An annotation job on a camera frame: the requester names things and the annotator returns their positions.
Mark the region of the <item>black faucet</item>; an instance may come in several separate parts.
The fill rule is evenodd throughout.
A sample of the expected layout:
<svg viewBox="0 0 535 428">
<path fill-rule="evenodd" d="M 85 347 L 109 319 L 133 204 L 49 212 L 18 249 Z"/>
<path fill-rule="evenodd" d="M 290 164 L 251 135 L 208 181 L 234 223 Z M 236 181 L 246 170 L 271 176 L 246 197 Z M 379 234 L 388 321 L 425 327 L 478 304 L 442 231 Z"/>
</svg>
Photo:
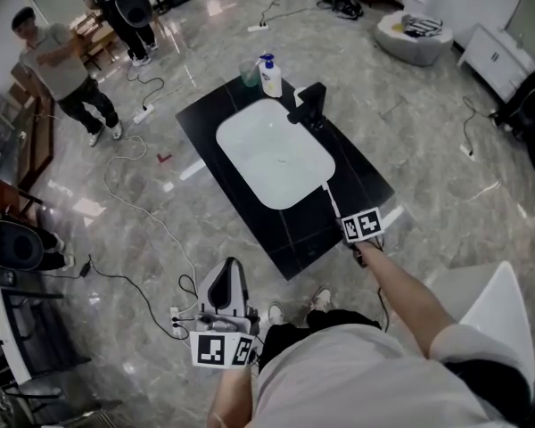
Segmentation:
<svg viewBox="0 0 535 428">
<path fill-rule="evenodd" d="M 325 121 L 325 96 L 326 86 L 321 82 L 316 82 L 300 91 L 297 97 L 302 103 L 288 113 L 288 121 L 293 125 L 301 123 L 313 129 L 321 128 Z"/>
</svg>

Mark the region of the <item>black vanity cabinet counter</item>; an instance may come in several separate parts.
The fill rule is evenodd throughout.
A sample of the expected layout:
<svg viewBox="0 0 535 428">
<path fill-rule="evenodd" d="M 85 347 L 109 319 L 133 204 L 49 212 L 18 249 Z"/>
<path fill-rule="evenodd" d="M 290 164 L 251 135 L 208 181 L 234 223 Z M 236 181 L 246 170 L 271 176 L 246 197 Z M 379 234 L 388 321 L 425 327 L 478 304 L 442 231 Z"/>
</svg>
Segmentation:
<svg viewBox="0 0 535 428">
<path fill-rule="evenodd" d="M 293 92 L 284 83 L 282 97 L 274 99 L 288 113 L 295 105 Z M 289 209 L 272 210 L 260 202 L 219 147 L 219 125 L 261 99 L 270 98 L 260 86 L 249 88 L 235 78 L 179 112 L 177 121 L 264 253 L 290 280 L 334 247 L 342 232 L 322 186 Z M 325 117 L 316 129 L 301 125 L 334 159 L 335 172 L 327 183 L 342 217 L 381 207 L 393 196 L 387 181 L 331 120 Z"/>
</svg>

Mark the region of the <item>person's right forearm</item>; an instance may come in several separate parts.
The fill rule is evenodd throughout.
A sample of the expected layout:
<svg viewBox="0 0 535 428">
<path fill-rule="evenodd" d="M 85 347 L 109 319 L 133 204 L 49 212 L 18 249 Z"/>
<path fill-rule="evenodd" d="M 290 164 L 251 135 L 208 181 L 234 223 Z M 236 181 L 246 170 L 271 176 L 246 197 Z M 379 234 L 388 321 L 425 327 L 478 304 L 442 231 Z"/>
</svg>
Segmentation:
<svg viewBox="0 0 535 428">
<path fill-rule="evenodd" d="M 428 358 L 433 341 L 456 321 L 433 292 L 371 243 L 357 243 L 363 261 L 373 273 L 394 312 Z"/>
</svg>

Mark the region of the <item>person's right shoe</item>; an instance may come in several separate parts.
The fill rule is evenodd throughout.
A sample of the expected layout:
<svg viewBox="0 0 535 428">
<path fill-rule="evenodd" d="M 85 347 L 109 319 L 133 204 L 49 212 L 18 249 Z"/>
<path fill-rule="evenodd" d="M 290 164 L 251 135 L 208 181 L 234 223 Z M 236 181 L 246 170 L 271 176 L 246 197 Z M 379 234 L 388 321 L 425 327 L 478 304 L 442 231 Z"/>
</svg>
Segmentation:
<svg viewBox="0 0 535 428">
<path fill-rule="evenodd" d="M 332 308 L 332 291 L 328 286 L 321 286 L 313 295 L 309 309 L 311 311 L 328 312 Z"/>
</svg>

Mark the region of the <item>person's left forearm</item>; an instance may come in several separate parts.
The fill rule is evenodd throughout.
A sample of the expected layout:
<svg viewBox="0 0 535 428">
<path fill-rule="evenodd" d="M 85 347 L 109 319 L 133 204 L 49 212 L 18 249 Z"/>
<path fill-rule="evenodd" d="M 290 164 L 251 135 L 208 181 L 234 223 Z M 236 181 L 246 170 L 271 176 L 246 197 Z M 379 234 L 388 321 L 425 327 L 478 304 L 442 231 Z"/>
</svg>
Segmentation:
<svg viewBox="0 0 535 428">
<path fill-rule="evenodd" d="M 246 428 L 253 415 L 251 367 L 222 372 L 207 428 Z"/>
</svg>

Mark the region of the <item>grey beanbag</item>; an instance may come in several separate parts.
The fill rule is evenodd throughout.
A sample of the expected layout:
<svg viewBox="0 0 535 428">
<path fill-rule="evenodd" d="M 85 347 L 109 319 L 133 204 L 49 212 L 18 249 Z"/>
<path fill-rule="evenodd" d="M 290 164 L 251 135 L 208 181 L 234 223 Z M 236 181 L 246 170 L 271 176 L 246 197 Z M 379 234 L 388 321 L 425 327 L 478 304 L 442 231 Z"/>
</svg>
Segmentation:
<svg viewBox="0 0 535 428">
<path fill-rule="evenodd" d="M 452 46 L 452 30 L 443 23 L 442 32 L 436 37 L 409 37 L 403 33 L 401 25 L 401 18 L 405 14 L 426 16 L 405 11 L 396 11 L 383 16 L 374 27 L 377 44 L 387 54 L 405 63 L 419 67 L 433 65 Z"/>
</svg>

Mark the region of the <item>wooden table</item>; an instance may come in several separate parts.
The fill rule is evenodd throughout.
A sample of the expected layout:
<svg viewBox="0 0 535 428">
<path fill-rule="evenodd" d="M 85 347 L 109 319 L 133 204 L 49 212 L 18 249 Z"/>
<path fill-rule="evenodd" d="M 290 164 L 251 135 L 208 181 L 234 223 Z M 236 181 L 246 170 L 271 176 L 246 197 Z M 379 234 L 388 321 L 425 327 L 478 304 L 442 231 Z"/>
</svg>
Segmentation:
<svg viewBox="0 0 535 428">
<path fill-rule="evenodd" d="M 116 60 L 112 48 L 117 34 L 102 20 L 100 14 L 91 12 L 80 16 L 70 24 L 70 29 L 80 43 L 81 60 L 86 66 L 93 65 L 97 70 L 102 70 L 99 63 L 99 56 L 102 54 L 109 58 L 110 63 Z"/>
</svg>

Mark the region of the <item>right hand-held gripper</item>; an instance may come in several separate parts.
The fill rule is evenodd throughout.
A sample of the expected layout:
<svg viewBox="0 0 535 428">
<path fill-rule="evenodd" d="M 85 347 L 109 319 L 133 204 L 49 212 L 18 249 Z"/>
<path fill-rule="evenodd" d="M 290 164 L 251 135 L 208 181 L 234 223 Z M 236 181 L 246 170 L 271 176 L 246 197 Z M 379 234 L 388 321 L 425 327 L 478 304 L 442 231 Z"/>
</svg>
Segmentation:
<svg viewBox="0 0 535 428">
<path fill-rule="evenodd" d="M 360 267 L 366 263 L 357 243 L 369 242 L 376 249 L 383 250 L 383 219 L 378 208 L 363 210 L 341 219 L 343 243 L 352 251 L 353 258 Z"/>
</svg>

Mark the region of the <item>green glass cup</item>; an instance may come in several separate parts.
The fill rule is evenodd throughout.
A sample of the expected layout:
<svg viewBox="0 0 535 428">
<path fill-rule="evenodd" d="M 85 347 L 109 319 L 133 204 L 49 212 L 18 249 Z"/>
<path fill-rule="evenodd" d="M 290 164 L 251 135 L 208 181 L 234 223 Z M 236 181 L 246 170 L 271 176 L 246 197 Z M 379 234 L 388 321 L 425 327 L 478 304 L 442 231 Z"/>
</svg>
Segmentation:
<svg viewBox="0 0 535 428">
<path fill-rule="evenodd" d="M 255 87 L 260 83 L 259 60 L 245 61 L 239 65 L 240 78 L 247 87 Z"/>
</svg>

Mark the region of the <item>wooden shelf unit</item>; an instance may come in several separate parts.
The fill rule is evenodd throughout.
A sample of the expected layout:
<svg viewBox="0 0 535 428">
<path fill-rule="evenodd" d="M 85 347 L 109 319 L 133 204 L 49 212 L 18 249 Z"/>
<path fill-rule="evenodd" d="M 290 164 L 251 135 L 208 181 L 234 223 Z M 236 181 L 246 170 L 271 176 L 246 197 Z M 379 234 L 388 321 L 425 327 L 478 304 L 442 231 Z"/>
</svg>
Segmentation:
<svg viewBox="0 0 535 428">
<path fill-rule="evenodd" d="M 11 75 L 14 83 L 9 95 L 21 106 L 19 117 L 26 135 L 20 146 L 17 184 L 28 191 L 54 159 L 54 101 L 41 101 L 37 87 L 19 63 Z"/>
</svg>

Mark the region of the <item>white sink basin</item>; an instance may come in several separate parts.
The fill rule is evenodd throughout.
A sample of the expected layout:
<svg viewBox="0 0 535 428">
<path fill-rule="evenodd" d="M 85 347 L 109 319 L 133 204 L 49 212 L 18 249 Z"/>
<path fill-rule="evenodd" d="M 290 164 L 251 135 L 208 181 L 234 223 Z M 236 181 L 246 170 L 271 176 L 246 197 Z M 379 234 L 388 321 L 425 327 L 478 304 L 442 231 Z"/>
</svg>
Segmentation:
<svg viewBox="0 0 535 428">
<path fill-rule="evenodd" d="M 335 172 L 331 154 L 274 99 L 261 99 L 219 125 L 216 140 L 260 202 L 286 210 Z"/>
</svg>

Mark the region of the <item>person's black trousers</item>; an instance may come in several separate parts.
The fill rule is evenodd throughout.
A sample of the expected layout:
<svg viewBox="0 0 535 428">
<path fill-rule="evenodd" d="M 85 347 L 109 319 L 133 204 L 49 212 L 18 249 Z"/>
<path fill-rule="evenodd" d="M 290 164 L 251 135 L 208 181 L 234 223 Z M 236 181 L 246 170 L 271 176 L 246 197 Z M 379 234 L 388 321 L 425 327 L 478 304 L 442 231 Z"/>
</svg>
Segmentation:
<svg viewBox="0 0 535 428">
<path fill-rule="evenodd" d="M 377 321 L 362 314 L 346 309 L 323 310 L 312 309 L 306 317 L 306 327 L 298 327 L 291 323 L 271 325 L 267 330 L 263 349 L 259 358 L 259 371 L 284 350 L 304 340 L 313 333 L 339 325 L 368 325 L 381 329 Z"/>
</svg>

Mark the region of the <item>white cabinet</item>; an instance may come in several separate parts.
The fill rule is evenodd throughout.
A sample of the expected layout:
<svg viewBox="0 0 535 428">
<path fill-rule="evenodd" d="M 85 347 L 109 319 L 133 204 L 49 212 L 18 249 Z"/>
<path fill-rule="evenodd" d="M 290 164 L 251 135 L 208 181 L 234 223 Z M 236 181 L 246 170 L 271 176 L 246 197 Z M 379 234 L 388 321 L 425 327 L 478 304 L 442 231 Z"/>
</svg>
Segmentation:
<svg viewBox="0 0 535 428">
<path fill-rule="evenodd" d="M 508 102 L 522 82 L 535 71 L 535 61 L 504 30 L 477 23 L 457 62 L 467 64 L 498 95 Z"/>
</svg>

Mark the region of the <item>striped pillow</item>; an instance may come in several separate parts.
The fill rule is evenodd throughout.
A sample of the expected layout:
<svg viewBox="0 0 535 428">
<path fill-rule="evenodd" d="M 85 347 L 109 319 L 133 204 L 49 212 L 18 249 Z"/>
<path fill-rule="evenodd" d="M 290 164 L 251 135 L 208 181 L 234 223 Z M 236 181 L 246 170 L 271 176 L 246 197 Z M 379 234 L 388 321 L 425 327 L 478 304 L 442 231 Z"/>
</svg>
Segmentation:
<svg viewBox="0 0 535 428">
<path fill-rule="evenodd" d="M 403 15 L 401 25 L 403 33 L 412 38 L 436 37 L 443 28 L 441 20 L 412 14 Z"/>
</svg>

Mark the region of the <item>white soap pump bottle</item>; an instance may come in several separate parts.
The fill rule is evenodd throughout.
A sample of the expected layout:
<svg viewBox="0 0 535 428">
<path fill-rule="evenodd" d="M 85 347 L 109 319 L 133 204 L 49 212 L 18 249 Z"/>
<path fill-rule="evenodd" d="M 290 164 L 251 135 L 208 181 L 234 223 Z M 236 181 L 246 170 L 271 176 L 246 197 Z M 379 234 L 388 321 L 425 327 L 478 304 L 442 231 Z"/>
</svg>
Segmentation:
<svg viewBox="0 0 535 428">
<path fill-rule="evenodd" d="M 281 98 L 282 74 L 275 64 L 275 56 L 271 53 L 262 54 L 259 58 L 259 75 L 263 92 L 271 98 Z"/>
</svg>

